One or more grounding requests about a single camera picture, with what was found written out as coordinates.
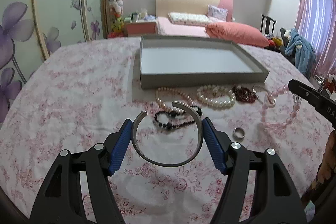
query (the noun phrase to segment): metal screw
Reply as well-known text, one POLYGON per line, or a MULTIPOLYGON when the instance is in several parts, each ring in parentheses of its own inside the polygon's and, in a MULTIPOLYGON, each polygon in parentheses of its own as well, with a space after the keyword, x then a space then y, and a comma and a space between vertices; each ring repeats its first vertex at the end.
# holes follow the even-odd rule
POLYGON ((67 154, 68 154, 68 151, 67 151, 67 150, 62 150, 62 151, 59 153, 59 155, 62 156, 62 157, 66 156, 67 154))
POLYGON ((231 144, 231 147, 233 148, 233 149, 239 149, 239 148, 241 148, 241 145, 240 145, 240 143, 232 143, 231 144))
POLYGON ((270 155, 275 155, 275 150, 273 148, 268 148, 267 153, 270 155))
POLYGON ((95 150, 102 150, 104 148, 104 145, 102 143, 97 143, 95 146, 94 146, 95 150))

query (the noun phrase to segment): pink curtain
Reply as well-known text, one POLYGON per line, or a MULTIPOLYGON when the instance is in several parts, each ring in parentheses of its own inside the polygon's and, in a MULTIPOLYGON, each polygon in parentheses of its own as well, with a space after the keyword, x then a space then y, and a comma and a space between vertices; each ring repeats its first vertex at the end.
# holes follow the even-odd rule
POLYGON ((295 28, 311 42, 317 64, 312 75, 336 73, 336 0, 300 0, 295 28))

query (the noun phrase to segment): headboard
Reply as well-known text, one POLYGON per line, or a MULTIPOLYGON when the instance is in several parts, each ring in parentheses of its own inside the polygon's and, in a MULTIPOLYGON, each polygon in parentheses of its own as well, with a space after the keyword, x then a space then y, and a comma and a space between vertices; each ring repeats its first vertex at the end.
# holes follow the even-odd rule
POLYGON ((233 0, 156 0, 156 16, 167 17, 169 12, 208 14, 208 5, 228 9, 226 21, 232 21, 233 0))

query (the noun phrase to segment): pink beaded necklace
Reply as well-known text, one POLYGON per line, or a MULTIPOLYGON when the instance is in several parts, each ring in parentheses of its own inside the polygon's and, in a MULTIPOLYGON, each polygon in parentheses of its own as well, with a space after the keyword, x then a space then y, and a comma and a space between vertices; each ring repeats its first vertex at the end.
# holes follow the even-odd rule
POLYGON ((302 98, 298 97, 297 95, 293 96, 294 99, 294 105, 293 105, 293 111, 290 114, 290 117, 286 120, 286 122, 280 123, 269 123, 266 122, 266 110, 271 107, 269 105, 269 100, 277 98, 279 95, 283 95, 284 93, 289 92, 288 85, 284 85, 282 88, 278 88, 277 91, 273 91, 272 93, 267 93, 265 95, 265 100, 262 104, 262 111, 261 111, 261 124, 264 128, 270 129, 270 130, 276 130, 276 129, 285 129, 288 125, 290 125, 293 122, 293 119, 296 118, 297 112, 300 110, 300 104, 302 101, 302 98))

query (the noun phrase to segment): clothing pile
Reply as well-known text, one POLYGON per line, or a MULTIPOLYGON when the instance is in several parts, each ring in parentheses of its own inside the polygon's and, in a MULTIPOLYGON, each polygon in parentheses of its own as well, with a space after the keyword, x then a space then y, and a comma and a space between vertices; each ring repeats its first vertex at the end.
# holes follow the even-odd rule
POLYGON ((285 54, 290 56, 295 52, 295 67, 307 78, 310 78, 313 65, 316 63, 316 54, 311 44, 296 29, 291 31, 291 39, 286 47, 285 54))

